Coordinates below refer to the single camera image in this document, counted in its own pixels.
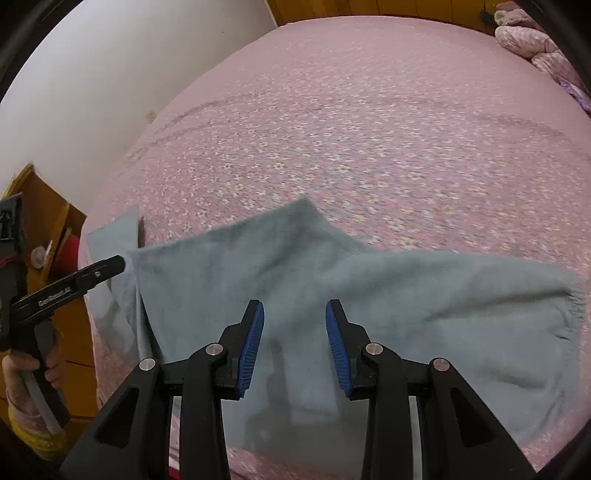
bedspread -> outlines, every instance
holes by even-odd
[[[558,84],[487,35],[388,17],[289,24],[160,112],[83,233],[137,204],[154,245],[305,194],[376,247],[494,252],[589,278],[590,128]],[[93,333],[104,401],[130,366]],[[589,415],[588,340],[587,322],[581,407],[524,446],[538,468]]]

blue gripper pad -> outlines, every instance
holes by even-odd
[[[340,332],[339,324],[336,321],[335,311],[330,302],[326,304],[326,333],[329,336],[330,349],[332,350],[339,385],[345,392],[345,396],[349,398],[353,391],[349,355],[345,349],[343,336]]]
[[[238,359],[238,382],[236,389],[240,398],[244,398],[244,393],[251,386],[252,373],[255,369],[256,355],[261,344],[262,329],[265,325],[265,310],[262,303],[256,307],[251,327],[248,330],[242,353]]]

person's arm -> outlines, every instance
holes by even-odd
[[[61,386],[62,361],[56,347],[46,358],[48,368],[45,377],[54,388]],[[26,353],[10,350],[2,359],[2,371],[6,383],[8,418],[12,431],[35,453],[45,460],[61,457],[66,451],[66,432],[52,435],[47,431],[29,392],[24,384],[21,371],[39,368],[39,362]]]

metal pivot screw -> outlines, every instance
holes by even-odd
[[[368,343],[365,345],[365,351],[370,355],[379,355],[384,351],[384,347],[379,343]]]
[[[223,352],[223,346],[219,343],[210,343],[205,347],[205,353],[208,355],[219,355]]]
[[[153,358],[144,358],[139,363],[139,369],[143,370],[144,372],[152,370],[155,366],[156,366],[156,360],[154,360]]]
[[[440,372],[447,372],[449,370],[449,362],[444,358],[436,358],[433,361],[433,366],[435,370],[439,370]]]

white wall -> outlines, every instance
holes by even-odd
[[[151,111],[273,28],[265,0],[84,0],[0,103],[0,194],[32,162],[86,211]]]

